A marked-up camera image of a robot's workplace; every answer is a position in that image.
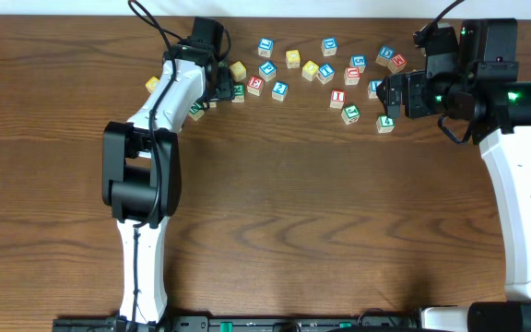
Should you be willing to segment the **blue 2 block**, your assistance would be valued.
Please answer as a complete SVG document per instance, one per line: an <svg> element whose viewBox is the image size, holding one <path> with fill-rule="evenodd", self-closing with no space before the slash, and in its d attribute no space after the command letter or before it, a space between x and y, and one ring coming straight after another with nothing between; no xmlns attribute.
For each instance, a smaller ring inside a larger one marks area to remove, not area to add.
<svg viewBox="0 0 531 332"><path fill-rule="evenodd" d="M288 94L289 86L281 81L277 81L272 88L272 98L276 101L283 101Z"/></svg>

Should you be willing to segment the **red I block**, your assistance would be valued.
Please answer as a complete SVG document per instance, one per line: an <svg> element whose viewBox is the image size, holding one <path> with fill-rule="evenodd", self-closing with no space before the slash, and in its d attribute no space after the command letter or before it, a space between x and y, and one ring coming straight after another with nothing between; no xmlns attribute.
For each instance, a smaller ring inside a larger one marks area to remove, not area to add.
<svg viewBox="0 0 531 332"><path fill-rule="evenodd" d="M344 90L333 89L331 91L330 108L342 109L346 100Z"/></svg>

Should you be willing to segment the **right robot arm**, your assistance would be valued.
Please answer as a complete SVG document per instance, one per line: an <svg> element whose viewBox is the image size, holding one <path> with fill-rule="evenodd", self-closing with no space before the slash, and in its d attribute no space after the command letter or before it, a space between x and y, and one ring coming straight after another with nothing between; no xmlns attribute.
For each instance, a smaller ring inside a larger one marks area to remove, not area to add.
<svg viewBox="0 0 531 332"><path fill-rule="evenodd" d="M519 80L517 22L468 19L459 29L431 23L414 36L420 71L387 76L377 95L386 115L464 120L494 189L505 252L505 298L427 307L425 331L531 331L531 82Z"/></svg>

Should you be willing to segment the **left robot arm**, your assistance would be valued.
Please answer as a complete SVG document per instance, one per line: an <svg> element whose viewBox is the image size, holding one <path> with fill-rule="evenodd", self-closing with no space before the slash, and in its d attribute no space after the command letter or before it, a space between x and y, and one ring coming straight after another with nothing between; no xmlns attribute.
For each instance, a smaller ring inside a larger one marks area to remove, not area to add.
<svg viewBox="0 0 531 332"><path fill-rule="evenodd" d="M218 46L198 42L166 51L147 101L103 131L102 200L122 240L119 321L127 331L156 328L166 311L166 232L182 192L178 134L194 107L218 95L221 83L232 83L220 75L225 56Z"/></svg>

